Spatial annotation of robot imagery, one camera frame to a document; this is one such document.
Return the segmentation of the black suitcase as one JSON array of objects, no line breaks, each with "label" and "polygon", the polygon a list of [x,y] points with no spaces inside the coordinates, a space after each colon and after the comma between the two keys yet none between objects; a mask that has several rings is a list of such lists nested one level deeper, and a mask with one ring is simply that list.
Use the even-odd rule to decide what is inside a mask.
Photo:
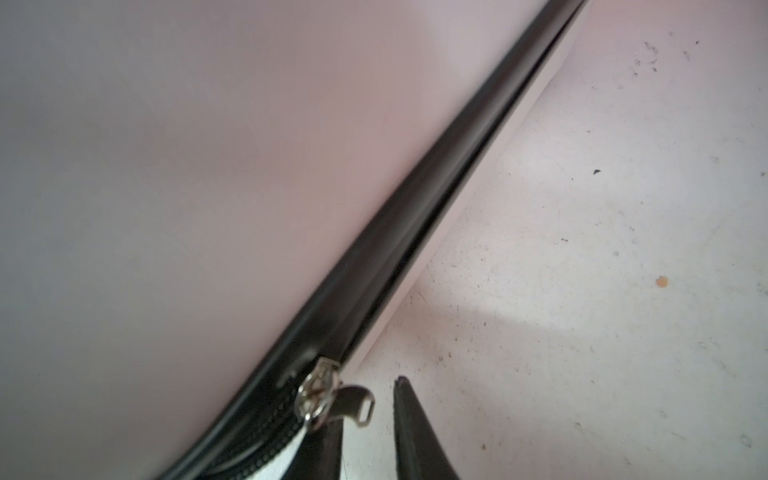
[{"label": "black suitcase", "polygon": [[350,376],[585,1],[5,1],[1,475],[245,479]]}]

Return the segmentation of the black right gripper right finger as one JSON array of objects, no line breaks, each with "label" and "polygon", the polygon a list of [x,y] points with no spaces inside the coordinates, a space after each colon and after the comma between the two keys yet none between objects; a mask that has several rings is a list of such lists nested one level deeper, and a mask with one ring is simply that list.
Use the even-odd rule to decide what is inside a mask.
[{"label": "black right gripper right finger", "polygon": [[398,479],[459,478],[405,376],[394,382],[393,416]]}]

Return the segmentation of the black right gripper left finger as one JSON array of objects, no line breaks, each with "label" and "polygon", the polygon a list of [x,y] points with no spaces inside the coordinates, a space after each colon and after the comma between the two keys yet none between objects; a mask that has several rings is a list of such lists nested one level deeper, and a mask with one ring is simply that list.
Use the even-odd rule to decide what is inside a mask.
[{"label": "black right gripper left finger", "polygon": [[306,434],[282,480],[339,480],[344,423],[330,422]]}]

